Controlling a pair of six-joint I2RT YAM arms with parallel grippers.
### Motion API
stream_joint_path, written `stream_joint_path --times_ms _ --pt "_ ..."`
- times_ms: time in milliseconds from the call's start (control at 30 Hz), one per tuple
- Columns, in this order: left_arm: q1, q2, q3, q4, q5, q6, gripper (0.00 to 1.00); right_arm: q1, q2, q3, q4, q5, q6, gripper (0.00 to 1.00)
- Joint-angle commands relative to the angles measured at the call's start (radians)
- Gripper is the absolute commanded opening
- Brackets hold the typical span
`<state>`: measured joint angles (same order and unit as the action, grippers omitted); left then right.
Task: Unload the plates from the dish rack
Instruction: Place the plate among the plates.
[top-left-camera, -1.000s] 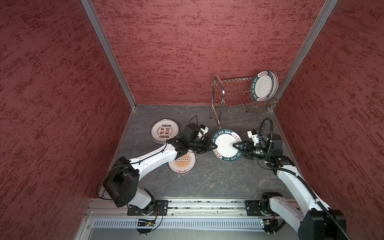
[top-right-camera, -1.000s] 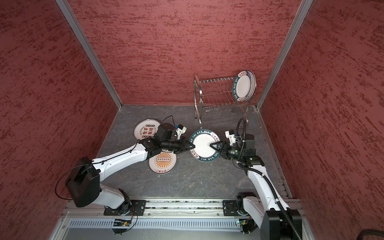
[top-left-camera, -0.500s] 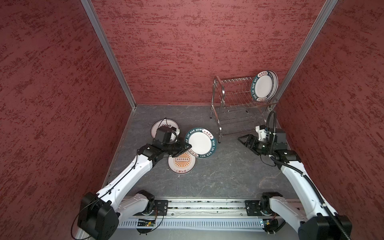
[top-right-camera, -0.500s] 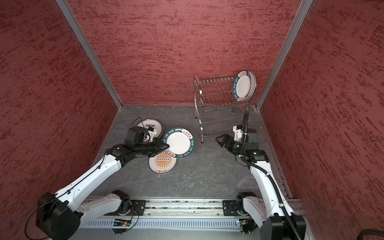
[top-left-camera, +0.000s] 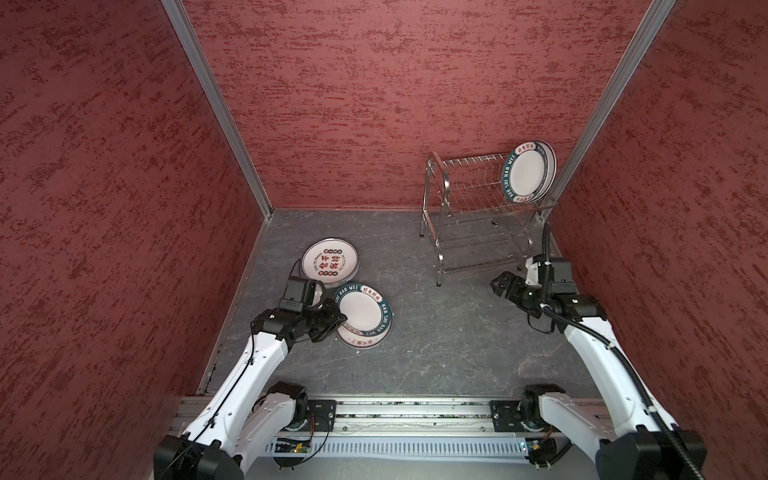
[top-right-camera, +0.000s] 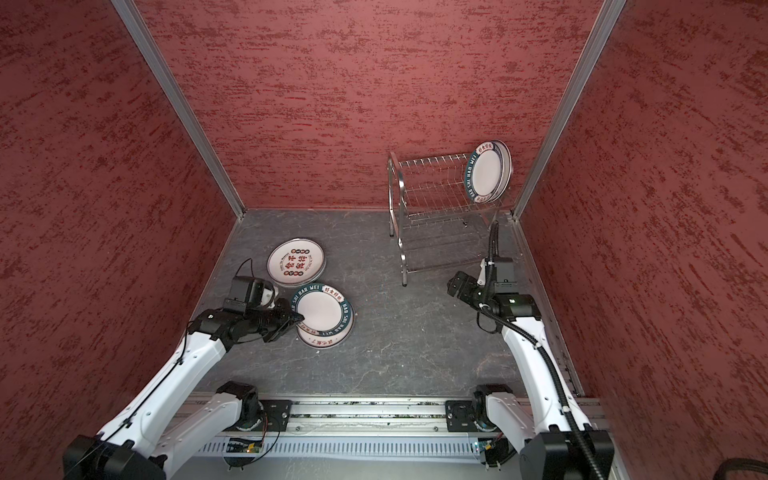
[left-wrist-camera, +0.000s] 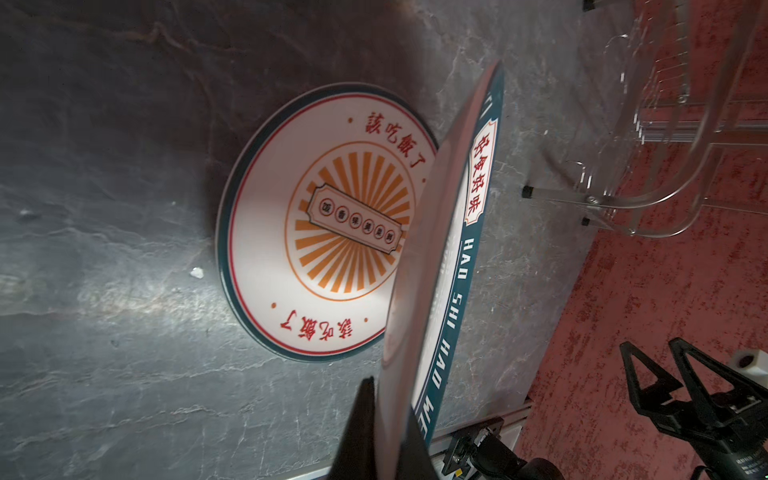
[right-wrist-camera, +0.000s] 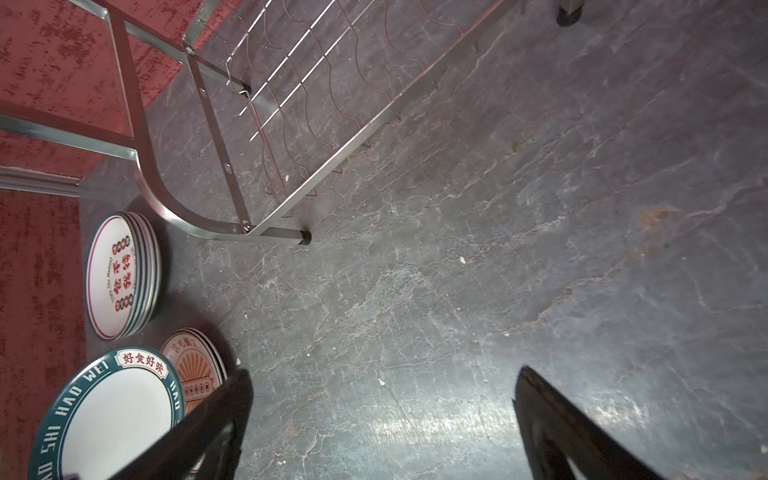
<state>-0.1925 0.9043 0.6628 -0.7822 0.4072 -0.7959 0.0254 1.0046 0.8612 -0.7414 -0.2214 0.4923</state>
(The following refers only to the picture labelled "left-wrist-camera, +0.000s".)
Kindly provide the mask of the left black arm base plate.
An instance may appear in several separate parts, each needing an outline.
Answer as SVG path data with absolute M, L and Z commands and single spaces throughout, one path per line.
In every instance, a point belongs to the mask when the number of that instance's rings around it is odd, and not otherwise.
M 441 474 L 454 479 L 563 480 L 550 461 L 518 457 L 501 437 L 503 419 L 494 417 L 450 435 Z

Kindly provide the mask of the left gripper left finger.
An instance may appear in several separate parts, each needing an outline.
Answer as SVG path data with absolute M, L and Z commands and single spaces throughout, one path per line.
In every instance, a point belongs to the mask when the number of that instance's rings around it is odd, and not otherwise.
M 357 391 L 345 431 L 327 475 L 330 480 L 376 479 L 374 378 L 364 379 Z

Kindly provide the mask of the chrome wire dish rack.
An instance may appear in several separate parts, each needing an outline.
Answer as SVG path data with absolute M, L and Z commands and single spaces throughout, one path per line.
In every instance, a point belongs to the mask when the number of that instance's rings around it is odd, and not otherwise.
M 571 204 L 582 223 L 632 237 L 662 239 L 688 230 L 705 208 L 764 215 L 764 206 L 713 199 L 709 191 L 728 148 L 764 148 L 767 123 L 746 121 L 737 84 L 767 15 L 747 1 L 709 97 L 692 94 L 691 4 L 647 1 L 629 33 L 621 107 L 605 140 L 566 190 L 526 185 L 526 200 Z

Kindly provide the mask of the plate orange sunburst pattern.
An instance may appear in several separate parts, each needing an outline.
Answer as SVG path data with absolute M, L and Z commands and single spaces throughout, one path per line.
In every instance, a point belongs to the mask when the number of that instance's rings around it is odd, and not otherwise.
M 265 120 L 216 220 L 219 278 L 246 332 L 300 362 L 380 340 L 437 150 L 411 106 L 366 83 L 310 90 Z

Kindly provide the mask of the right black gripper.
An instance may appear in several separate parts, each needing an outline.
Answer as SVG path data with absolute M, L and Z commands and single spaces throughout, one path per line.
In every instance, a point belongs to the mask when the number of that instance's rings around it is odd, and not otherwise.
M 633 343 L 620 345 L 629 399 L 657 429 L 691 445 L 715 479 L 767 477 L 767 388 L 715 360 L 686 340 L 669 342 L 697 408 L 726 408 L 735 419 L 707 426 L 691 401 L 674 398 L 683 384 Z

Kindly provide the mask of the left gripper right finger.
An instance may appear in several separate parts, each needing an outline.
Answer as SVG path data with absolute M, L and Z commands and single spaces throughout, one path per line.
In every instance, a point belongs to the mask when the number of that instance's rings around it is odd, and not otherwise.
M 407 415 L 398 459 L 398 480 L 438 480 L 427 445 L 413 412 Z

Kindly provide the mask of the patterned plate dark rim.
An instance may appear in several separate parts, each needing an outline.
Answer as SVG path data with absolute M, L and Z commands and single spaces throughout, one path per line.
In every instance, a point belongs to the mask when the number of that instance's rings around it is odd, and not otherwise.
M 448 383 L 482 235 L 504 105 L 489 66 L 442 141 L 411 221 L 388 309 L 373 447 L 380 479 L 407 478 L 408 442 L 429 444 Z

